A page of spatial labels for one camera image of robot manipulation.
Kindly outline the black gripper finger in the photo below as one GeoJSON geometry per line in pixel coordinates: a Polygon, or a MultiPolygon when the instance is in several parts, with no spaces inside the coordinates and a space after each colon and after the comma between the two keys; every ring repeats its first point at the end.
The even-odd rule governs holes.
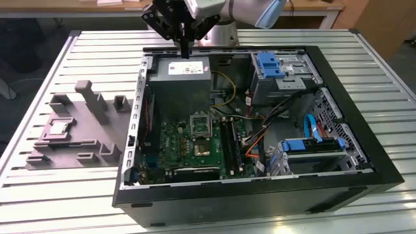
{"type": "Polygon", "coordinates": [[[209,31],[221,21],[221,15],[206,17],[202,21],[194,19],[191,15],[186,19],[186,59],[190,58],[191,47],[195,40],[202,40],[209,31]]]}
{"type": "Polygon", "coordinates": [[[147,25],[159,33],[166,40],[173,40],[181,50],[182,58],[186,58],[186,41],[182,23],[170,23],[157,6],[150,4],[142,14],[142,19],[147,25]]]}

